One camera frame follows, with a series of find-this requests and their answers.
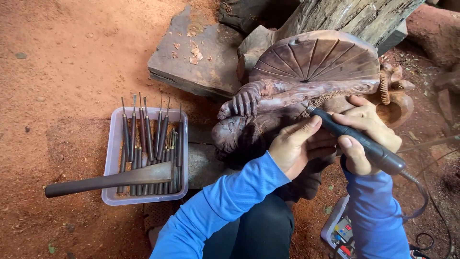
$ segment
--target clear plastic tray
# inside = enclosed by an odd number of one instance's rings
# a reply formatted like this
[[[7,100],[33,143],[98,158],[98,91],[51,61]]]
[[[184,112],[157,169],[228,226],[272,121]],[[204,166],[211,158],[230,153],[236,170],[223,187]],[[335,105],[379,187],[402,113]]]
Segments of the clear plastic tray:
[[[132,107],[125,107],[126,115],[128,119],[131,118]],[[158,118],[159,108],[147,107],[147,113],[150,120],[156,120]],[[166,114],[166,109],[162,109],[163,117]],[[105,159],[104,176],[117,174],[119,171],[118,159],[120,155],[120,146],[122,141],[122,114],[123,108],[118,108],[112,113],[110,119],[110,132],[109,132],[109,144],[107,146],[107,158]],[[139,109],[136,109],[136,118],[139,118]],[[179,109],[169,109],[169,122],[179,121]],[[146,195],[146,196],[121,196],[116,193],[116,187],[102,189],[102,200],[105,204],[110,206],[128,205],[137,203],[147,202],[159,202],[166,200],[179,200],[184,197],[189,190],[189,171],[188,171],[188,130],[187,130],[187,114],[182,111],[182,121],[184,123],[184,153],[182,155],[183,167],[182,167],[182,190],[176,194],[163,194],[163,195]]]

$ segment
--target dark pants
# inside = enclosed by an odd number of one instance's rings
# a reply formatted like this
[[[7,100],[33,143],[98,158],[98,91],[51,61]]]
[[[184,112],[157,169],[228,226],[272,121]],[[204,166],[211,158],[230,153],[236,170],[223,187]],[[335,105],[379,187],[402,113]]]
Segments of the dark pants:
[[[204,242],[204,259],[289,258],[294,232],[291,209],[269,194],[238,220],[230,222]]]

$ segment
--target carved fan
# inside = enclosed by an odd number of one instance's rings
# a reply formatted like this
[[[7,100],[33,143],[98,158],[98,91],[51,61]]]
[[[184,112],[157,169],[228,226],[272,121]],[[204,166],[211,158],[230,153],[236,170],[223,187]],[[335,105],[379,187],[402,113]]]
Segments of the carved fan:
[[[288,83],[356,81],[379,83],[375,48],[353,35],[319,30],[281,40],[268,48],[249,74],[249,81]]]

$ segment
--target carved trunk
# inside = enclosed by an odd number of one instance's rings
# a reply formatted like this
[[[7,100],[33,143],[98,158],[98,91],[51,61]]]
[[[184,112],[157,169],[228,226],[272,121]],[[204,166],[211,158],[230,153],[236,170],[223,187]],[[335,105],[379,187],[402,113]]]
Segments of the carved trunk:
[[[243,80],[259,56],[273,43],[314,30],[340,30],[374,47],[383,42],[424,0],[304,0],[277,31],[263,26],[238,48],[238,77]]]

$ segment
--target blue long-sleeve shirt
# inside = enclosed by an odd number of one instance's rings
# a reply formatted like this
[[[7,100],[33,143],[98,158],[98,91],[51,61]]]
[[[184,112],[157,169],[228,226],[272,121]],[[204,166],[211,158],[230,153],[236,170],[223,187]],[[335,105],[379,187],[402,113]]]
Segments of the blue long-sleeve shirt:
[[[401,208],[391,193],[391,177],[383,172],[368,177],[346,169],[344,173],[359,258],[410,258]],[[182,205],[160,231],[150,258],[202,258],[207,238],[288,182],[267,151]]]

